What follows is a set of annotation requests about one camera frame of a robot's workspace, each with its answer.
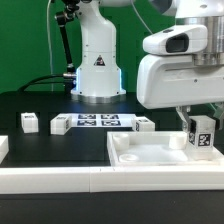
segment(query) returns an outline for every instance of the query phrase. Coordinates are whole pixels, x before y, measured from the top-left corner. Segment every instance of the black cable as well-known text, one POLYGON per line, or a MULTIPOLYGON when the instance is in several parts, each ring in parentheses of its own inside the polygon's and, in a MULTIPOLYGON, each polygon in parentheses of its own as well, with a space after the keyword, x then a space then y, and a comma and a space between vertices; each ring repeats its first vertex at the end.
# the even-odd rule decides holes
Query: black cable
POLYGON ((33 79, 30 82, 28 82, 27 84, 21 86, 18 89, 18 91, 23 92, 27 87, 29 87, 30 85, 33 85, 34 83, 36 83, 38 81, 42 81, 42 80, 46 80, 46 79, 53 79, 53 78, 63 78, 63 75, 48 75, 48 76, 42 76, 42 77, 33 79))
POLYGON ((35 83, 30 83, 29 85, 26 86, 26 88, 28 88, 29 86, 32 86, 32 85, 44 85, 44 84, 57 84, 57 83, 63 83, 64 82, 35 82, 35 83))

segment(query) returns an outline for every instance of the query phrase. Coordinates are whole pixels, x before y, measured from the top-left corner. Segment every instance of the white tray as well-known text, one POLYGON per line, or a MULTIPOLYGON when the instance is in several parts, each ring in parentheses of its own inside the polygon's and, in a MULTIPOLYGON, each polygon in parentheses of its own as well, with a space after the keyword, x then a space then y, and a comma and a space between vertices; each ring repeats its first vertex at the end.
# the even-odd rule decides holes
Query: white tray
POLYGON ((216 148, 169 148, 170 136, 183 132, 109 132, 107 148, 112 166, 220 165, 224 156, 216 148), (128 136, 129 145, 116 141, 128 136))

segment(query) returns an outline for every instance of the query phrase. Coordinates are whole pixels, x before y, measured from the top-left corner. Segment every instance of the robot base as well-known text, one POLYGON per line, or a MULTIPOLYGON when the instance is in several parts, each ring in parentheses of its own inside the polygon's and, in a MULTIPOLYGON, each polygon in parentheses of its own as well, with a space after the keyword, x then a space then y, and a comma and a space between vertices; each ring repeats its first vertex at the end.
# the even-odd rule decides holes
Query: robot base
POLYGON ((95 104, 98 104, 98 103, 106 104, 106 103, 124 101, 126 99, 126 92, 120 93, 116 96, 110 96, 110 97, 84 96, 84 95, 75 94, 72 92, 71 96, 72 96, 72 100, 75 100, 75 101, 82 101, 85 103, 95 103, 95 104))

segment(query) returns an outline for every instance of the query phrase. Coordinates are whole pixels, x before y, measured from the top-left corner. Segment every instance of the warning label sticker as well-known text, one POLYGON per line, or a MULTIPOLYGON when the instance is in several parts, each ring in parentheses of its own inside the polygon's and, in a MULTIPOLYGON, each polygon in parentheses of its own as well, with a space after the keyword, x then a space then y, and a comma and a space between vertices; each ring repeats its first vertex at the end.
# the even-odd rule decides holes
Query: warning label sticker
POLYGON ((104 60, 101 55, 97 58, 96 62, 94 63, 95 66, 106 66, 104 60))

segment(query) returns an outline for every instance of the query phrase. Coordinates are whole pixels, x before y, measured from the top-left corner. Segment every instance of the white platform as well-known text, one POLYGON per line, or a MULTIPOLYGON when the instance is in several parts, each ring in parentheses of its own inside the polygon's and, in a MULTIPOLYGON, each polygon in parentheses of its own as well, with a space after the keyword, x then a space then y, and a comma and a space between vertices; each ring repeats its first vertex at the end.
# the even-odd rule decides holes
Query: white platform
MULTIPOLYGON (((111 136, 112 133, 108 133, 109 147, 112 143, 111 136)), ((7 149, 7 137, 0 139, 2 140, 0 150, 4 151, 7 149)), ((223 156, 216 149, 213 152, 214 157, 211 161, 192 161, 188 159, 188 155, 183 157, 184 154, 179 152, 180 157, 178 158, 181 158, 181 161, 178 162, 176 157, 178 153, 172 154, 171 157, 164 154, 162 158, 157 154, 151 157, 152 154, 150 154, 142 158, 142 164, 134 166, 127 166, 125 163, 122 166, 112 167, 1 168, 0 194, 224 190, 223 156), (155 163, 152 158, 157 158, 157 162, 155 163)), ((115 157, 112 158, 111 153, 109 149, 112 164, 118 165, 115 164, 115 157)))

